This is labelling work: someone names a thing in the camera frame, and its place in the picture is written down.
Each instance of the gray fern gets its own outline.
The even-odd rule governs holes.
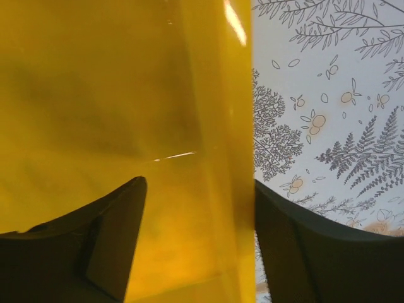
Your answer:
[[[302,153],[303,144],[300,143],[299,130],[277,125],[276,118],[285,113],[285,102],[277,92],[258,85],[258,78],[258,71],[253,69],[254,166],[268,181],[291,168],[293,157]]]
[[[344,184],[356,177],[350,188],[358,186],[365,180],[373,177],[359,195],[379,187],[375,197],[378,197],[391,188],[402,185],[404,181],[404,141],[396,140],[398,137],[396,107],[389,115],[381,134],[376,139],[374,126],[377,117],[374,116],[365,127],[360,140],[355,144],[354,136],[350,133],[344,146],[339,141],[325,153],[316,157],[316,160],[331,164],[330,170],[338,170],[337,179],[346,172]],[[401,139],[404,139],[404,129],[401,130]]]
[[[353,199],[344,199],[339,203],[336,203],[336,198],[331,196],[326,202],[318,203],[308,207],[308,210],[317,213],[318,215],[326,217],[329,213],[339,213],[340,215],[355,215],[360,211],[365,211],[372,208],[376,204],[374,198],[370,198],[364,201],[358,201],[354,204]]]

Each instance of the branch drawing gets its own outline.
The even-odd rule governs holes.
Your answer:
[[[400,54],[404,44],[404,10],[385,0],[257,0],[252,10],[258,17],[278,17],[282,24],[294,28],[290,39],[302,46],[301,51],[318,45],[322,50],[337,46],[349,36],[362,42],[354,51],[362,59],[391,53]],[[402,15],[382,22],[379,15],[391,12]],[[398,90],[404,84],[403,60],[394,59],[388,64],[393,75],[383,82],[384,87]]]
[[[318,193],[312,193],[312,194],[308,194],[306,197],[304,197],[303,199],[298,199],[298,200],[292,200],[292,202],[299,204],[299,205],[304,205],[307,202],[311,202],[313,201],[313,199],[318,195]]]
[[[378,187],[374,195],[376,198],[395,186],[403,185],[404,128],[401,131],[398,129],[397,110],[398,107],[391,112],[378,136],[374,131],[377,116],[374,116],[357,143],[354,134],[349,133],[344,145],[336,141],[332,149],[327,149],[316,160],[330,164],[330,170],[337,171],[337,179],[347,173],[344,184],[355,178],[351,189],[372,179],[358,196]]]
[[[283,98],[271,89],[258,85],[259,73],[252,70],[254,92],[254,167],[263,173],[264,181],[285,174],[302,153],[301,132],[275,119],[285,113]]]
[[[355,215],[360,211],[368,210],[376,205],[376,200],[370,198],[364,201],[353,203],[353,199],[344,199],[339,203],[336,203],[336,198],[331,196],[324,203],[318,203],[309,206],[307,209],[326,217],[328,213],[338,212],[341,215]]]

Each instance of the yellow glass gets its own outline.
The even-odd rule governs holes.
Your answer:
[[[126,302],[254,302],[249,1],[0,3],[0,232],[143,175]]]

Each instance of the fern illustration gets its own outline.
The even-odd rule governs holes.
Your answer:
[[[402,19],[390,18],[389,22],[382,22],[379,18],[381,7],[386,16],[394,11],[401,14]],[[362,54],[362,59],[376,55],[387,57],[403,50],[404,10],[389,1],[257,0],[252,10],[257,11],[259,17],[278,17],[282,24],[294,27],[295,35],[290,41],[301,45],[302,51],[317,45],[325,50],[349,36],[362,41],[362,46],[355,49]],[[388,64],[388,71],[394,69],[393,76],[383,82],[389,91],[394,87],[398,90],[404,84],[400,64],[403,60],[395,59]]]
[[[365,211],[376,205],[376,200],[370,198],[364,201],[353,203],[353,199],[343,199],[337,203],[336,198],[331,196],[324,203],[309,206],[307,209],[326,217],[329,213],[339,213],[340,215],[355,215],[360,211]]]
[[[337,179],[349,171],[344,184],[355,177],[350,188],[353,189],[365,180],[372,178],[359,195],[379,187],[375,197],[378,197],[391,188],[402,185],[404,181],[404,129],[398,133],[396,107],[389,115],[381,134],[376,139],[374,126],[377,117],[374,116],[365,127],[362,136],[355,144],[354,135],[350,133],[344,146],[337,141],[334,147],[316,157],[316,160],[330,163],[330,170],[338,170]]]
[[[252,70],[254,92],[254,166],[261,169],[264,181],[285,174],[302,153],[301,132],[287,125],[276,125],[285,113],[283,98],[271,89],[258,85],[259,73]]]

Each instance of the black plastic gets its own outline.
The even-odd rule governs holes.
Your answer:
[[[28,232],[0,235],[0,302],[123,302],[145,197],[137,177]]]
[[[274,303],[404,302],[404,237],[333,222],[258,181],[256,233]]]

